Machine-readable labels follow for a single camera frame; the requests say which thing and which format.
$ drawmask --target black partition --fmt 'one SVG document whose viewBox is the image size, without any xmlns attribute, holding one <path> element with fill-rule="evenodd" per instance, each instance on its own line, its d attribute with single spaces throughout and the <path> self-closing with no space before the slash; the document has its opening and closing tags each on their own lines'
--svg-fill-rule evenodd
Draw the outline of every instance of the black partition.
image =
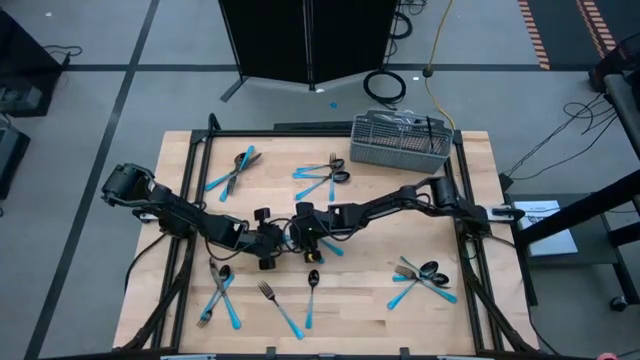
<svg viewBox="0 0 640 360">
<path fill-rule="evenodd" d="M 382 67 L 397 0 L 219 0 L 240 76 L 309 84 Z"/>
</svg>

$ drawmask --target wooden board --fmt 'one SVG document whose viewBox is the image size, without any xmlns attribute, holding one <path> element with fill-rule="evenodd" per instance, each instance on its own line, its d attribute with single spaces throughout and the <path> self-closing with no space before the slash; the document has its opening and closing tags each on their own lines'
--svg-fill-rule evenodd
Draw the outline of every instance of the wooden board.
<svg viewBox="0 0 640 360">
<path fill-rule="evenodd" d="M 463 135 L 476 202 L 484 205 L 502 203 L 487 134 L 465 132 Z M 165 134 L 155 172 L 157 181 L 176 193 L 182 180 L 189 137 L 189 132 Z M 257 208 L 269 207 L 273 219 L 288 218 L 294 213 L 295 194 L 313 184 L 313 180 L 292 179 L 291 173 L 296 167 L 325 163 L 331 151 L 340 158 L 349 158 L 348 138 L 216 138 L 213 144 L 207 174 L 209 181 L 233 169 L 234 157 L 246 151 L 248 145 L 254 145 L 262 153 L 262 159 L 241 174 L 234 195 L 225 203 L 218 200 L 222 186 L 207 192 L 204 199 L 208 212 L 247 219 L 252 226 L 256 224 L 253 211 Z M 189 191 L 191 200 L 195 194 L 200 156 Z M 348 160 L 346 170 L 352 178 L 348 184 L 336 185 L 336 203 L 366 202 L 425 177 L 421 173 Z M 304 200 L 324 210 L 329 204 L 328 188 L 328 183 L 322 185 Z M 508 226 L 493 225 L 493 230 L 497 236 L 511 240 Z M 157 236 L 156 225 L 143 226 L 138 251 Z M 412 354 L 474 354 L 451 219 L 429 218 L 404 211 L 371 222 L 347 242 L 329 241 L 342 247 L 345 255 L 338 257 L 321 247 L 326 258 L 323 265 L 306 264 L 302 255 L 296 254 L 280 256 L 276 269 L 268 272 L 258 270 L 257 258 L 251 255 L 240 254 L 228 261 L 236 275 L 229 296 L 242 320 L 242 329 L 236 331 L 231 327 L 223 304 L 216 307 L 213 319 L 206 327 L 195 326 L 214 290 L 207 264 L 209 256 L 204 240 L 199 238 L 180 351 L 264 353 L 267 346 L 276 346 L 279 354 L 398 354 L 400 347 L 409 347 Z M 161 243 L 133 270 L 115 346 L 129 340 L 157 304 L 168 247 L 168 240 Z M 485 247 L 497 305 L 523 338 L 537 346 L 528 322 L 515 251 L 491 240 L 485 241 Z M 217 247 L 212 250 L 218 256 L 229 254 Z M 389 311 L 387 302 L 406 286 L 391 281 L 400 255 L 416 264 L 438 261 L 439 271 L 451 279 L 450 292 L 458 296 L 458 304 L 450 304 L 433 291 L 418 286 L 395 310 Z M 314 326 L 307 330 L 304 329 L 309 300 L 307 274 L 314 268 L 320 271 L 321 280 L 315 291 Z M 256 286 L 260 280 L 272 286 L 279 303 L 303 328 L 304 340 L 295 338 L 273 303 L 260 293 Z M 478 304 L 485 346 L 491 347 L 486 314 Z M 165 334 L 170 333 L 173 315 L 171 309 Z M 168 344 L 169 336 L 163 340 Z"/>
</svg>

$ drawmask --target blue-handled spoon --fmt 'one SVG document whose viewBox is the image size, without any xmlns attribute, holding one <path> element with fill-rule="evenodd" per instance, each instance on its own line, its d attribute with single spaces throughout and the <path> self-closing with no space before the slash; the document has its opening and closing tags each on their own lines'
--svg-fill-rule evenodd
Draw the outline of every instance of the blue-handled spoon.
<svg viewBox="0 0 640 360">
<path fill-rule="evenodd" d="M 311 286 L 311 297 L 309 298 L 309 308 L 307 309 L 307 322 L 305 327 L 311 329 L 313 326 L 313 288 L 315 288 L 320 282 L 320 273 L 318 270 L 313 269 L 309 272 L 309 286 Z"/>
</svg>

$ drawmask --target orange striped tape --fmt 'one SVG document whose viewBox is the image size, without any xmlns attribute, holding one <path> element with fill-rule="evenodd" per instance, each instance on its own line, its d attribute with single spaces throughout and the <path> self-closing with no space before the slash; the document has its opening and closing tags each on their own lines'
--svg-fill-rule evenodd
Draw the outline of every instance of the orange striped tape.
<svg viewBox="0 0 640 360">
<path fill-rule="evenodd" d="M 592 0 L 581 1 L 584 3 L 587 15 L 595 25 L 595 31 L 599 36 L 599 40 L 604 43 L 608 51 L 612 51 L 616 48 L 617 44 L 615 40 L 613 40 L 613 37 L 609 32 L 609 28 L 607 27 L 607 24 L 605 24 L 604 19 L 600 14 L 600 10 L 598 10 L 598 7 L 596 6 L 596 3 Z"/>
<path fill-rule="evenodd" d="M 527 27 L 527 31 L 529 32 L 529 37 L 531 37 L 531 42 L 533 43 L 533 49 L 536 52 L 538 63 L 540 64 L 541 68 L 549 70 L 549 57 L 547 56 L 547 52 L 544 49 L 542 40 L 540 39 L 540 34 L 538 33 L 538 28 L 536 27 L 536 22 L 533 19 L 533 15 L 531 14 L 529 2 L 527 0 L 518 0 L 518 5 L 520 6 L 520 12 L 522 13 L 522 17 L 524 18 L 524 24 Z"/>
</svg>

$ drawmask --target blue handle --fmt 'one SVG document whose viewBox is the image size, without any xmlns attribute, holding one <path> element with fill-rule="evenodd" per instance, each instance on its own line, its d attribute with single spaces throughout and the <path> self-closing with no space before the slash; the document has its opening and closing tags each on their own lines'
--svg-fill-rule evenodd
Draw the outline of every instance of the blue handle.
<svg viewBox="0 0 640 360">
<path fill-rule="evenodd" d="M 401 282 L 401 281 L 408 281 L 409 279 L 404 277 L 404 276 L 402 276 L 402 275 L 397 275 L 396 274 L 396 275 L 393 275 L 392 280 L 393 280 L 393 282 Z"/>
<path fill-rule="evenodd" d="M 221 176 L 219 178 L 217 178 L 216 180 L 210 182 L 209 184 L 207 184 L 207 186 L 204 187 L 205 191 L 210 191 L 211 189 L 213 189 L 214 187 L 220 185 L 221 182 L 227 180 L 229 178 L 229 176 L 231 176 L 231 173 L 228 173 L 227 175 Z"/>
<path fill-rule="evenodd" d="M 306 171 L 311 171 L 315 169 L 322 169 L 325 166 L 327 165 L 316 165 L 316 166 L 307 166 L 303 168 L 296 168 L 296 172 L 306 172 Z"/>
<path fill-rule="evenodd" d="M 227 183 L 227 186 L 225 186 L 224 190 L 222 190 L 222 194 L 220 194 L 220 201 L 227 201 L 227 195 L 229 195 L 229 183 Z"/>
<path fill-rule="evenodd" d="M 331 186 L 329 187 L 329 201 L 333 202 L 336 199 L 336 194 L 333 191 L 333 171 L 331 171 Z"/>
<path fill-rule="evenodd" d="M 339 247 L 333 245 L 332 243 L 328 242 L 325 239 L 320 239 L 320 242 L 324 244 L 324 246 L 328 247 L 329 250 L 333 251 L 334 254 L 338 255 L 338 256 L 343 256 L 344 255 L 344 250 L 340 249 Z"/>
<path fill-rule="evenodd" d="M 458 302 L 458 298 L 455 297 L 455 295 L 453 294 L 449 294 L 448 292 L 429 284 L 428 282 L 424 281 L 424 280 L 420 280 L 420 282 L 422 282 L 422 285 L 428 287 L 429 289 L 435 291 L 438 295 L 442 296 L 443 298 L 445 298 L 448 302 L 455 304 Z"/>
<path fill-rule="evenodd" d="M 291 176 L 293 176 L 294 179 L 322 179 L 322 178 L 324 178 L 324 175 L 311 175 L 311 174 L 299 174 L 299 173 L 293 173 Z"/>
<path fill-rule="evenodd" d="M 242 162 L 240 163 L 240 167 L 238 168 L 238 171 L 242 171 L 242 169 L 244 169 L 244 165 L 247 163 L 247 160 L 249 160 L 249 158 L 251 157 L 251 154 L 253 153 L 254 147 L 253 145 L 249 145 L 249 148 L 247 149 L 247 152 L 244 153 L 244 158 L 242 159 Z"/>
<path fill-rule="evenodd" d="M 305 191 L 301 191 L 299 193 L 296 194 L 296 201 L 300 201 L 302 200 L 303 197 L 309 195 L 310 192 L 313 191 L 313 189 L 317 188 L 318 186 L 322 185 L 322 183 L 324 182 L 324 180 L 320 181 L 317 184 L 313 184 L 311 185 L 311 187 L 309 187 L 307 190 Z"/>
<path fill-rule="evenodd" d="M 412 282 L 411 285 L 407 286 L 407 288 L 404 289 L 398 296 L 391 299 L 391 301 L 389 301 L 389 303 L 387 304 L 387 309 L 389 310 L 395 309 L 398 303 L 400 302 L 400 300 L 402 300 L 402 298 L 405 295 L 407 295 L 409 290 L 413 289 L 413 287 L 416 286 L 417 283 L 418 283 L 417 281 Z"/>
<path fill-rule="evenodd" d="M 231 318 L 231 325 L 233 326 L 234 329 L 238 330 L 242 327 L 242 323 L 238 318 L 238 314 L 236 314 L 236 311 L 233 309 L 233 305 L 231 305 L 231 300 L 229 300 L 229 296 L 227 296 L 227 294 L 225 293 L 223 297 L 224 297 L 224 303 L 227 305 L 227 311 L 229 312 L 229 317 Z"/>
<path fill-rule="evenodd" d="M 278 305 L 278 310 L 280 310 L 280 313 L 282 314 L 282 316 L 284 316 L 284 318 L 287 320 L 287 322 L 289 323 L 289 327 L 291 328 L 293 333 L 296 334 L 296 337 L 298 338 L 298 340 L 304 339 L 304 333 L 302 332 L 302 330 L 300 330 L 300 328 L 298 328 L 298 325 L 296 325 L 296 323 L 294 323 L 293 320 L 289 318 L 289 315 L 287 315 L 287 313 L 284 312 L 284 309 L 281 308 L 280 305 Z"/>
<path fill-rule="evenodd" d="M 307 309 L 307 322 L 304 327 L 311 329 L 313 326 L 313 291 L 311 292 L 311 299 L 309 299 L 309 308 Z"/>
<path fill-rule="evenodd" d="M 229 278 L 227 278 L 227 280 L 224 282 L 224 289 L 227 290 L 229 288 L 229 285 L 231 285 L 231 282 L 233 281 L 233 278 L 235 276 L 233 274 L 229 275 Z M 216 292 L 213 293 L 213 295 L 211 296 L 211 299 L 209 299 L 209 302 L 207 303 L 207 306 L 204 307 L 204 310 L 202 310 L 202 313 L 200 314 L 200 318 L 204 318 L 205 316 L 207 316 L 207 311 L 209 311 L 210 309 L 213 309 L 214 306 L 216 306 L 216 304 L 218 303 L 218 301 L 220 301 L 220 296 L 222 294 L 220 293 L 220 291 L 216 290 Z"/>
</svg>

